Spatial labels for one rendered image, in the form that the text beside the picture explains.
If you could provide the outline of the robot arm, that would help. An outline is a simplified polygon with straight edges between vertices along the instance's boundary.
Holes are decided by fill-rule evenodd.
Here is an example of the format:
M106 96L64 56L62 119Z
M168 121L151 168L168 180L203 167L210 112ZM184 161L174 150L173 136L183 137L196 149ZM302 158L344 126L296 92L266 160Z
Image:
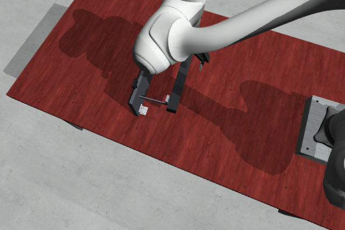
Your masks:
M205 1L163 0L135 40L135 64L148 74L159 74L191 54L216 51L318 12L345 10L345 0L266 0L198 28ZM345 211L345 109L327 107L313 140L332 149L323 189L329 203Z

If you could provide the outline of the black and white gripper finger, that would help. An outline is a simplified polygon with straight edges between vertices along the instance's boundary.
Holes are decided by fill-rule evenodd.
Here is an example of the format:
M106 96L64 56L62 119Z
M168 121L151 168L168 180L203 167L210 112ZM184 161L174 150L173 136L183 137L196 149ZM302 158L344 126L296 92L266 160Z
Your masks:
M205 62L205 61L206 61L206 62L209 62L210 56L209 56L208 52L206 52L206 53L194 54L194 55L201 61L200 67L199 67L199 71L201 71L202 66L204 65L204 62Z

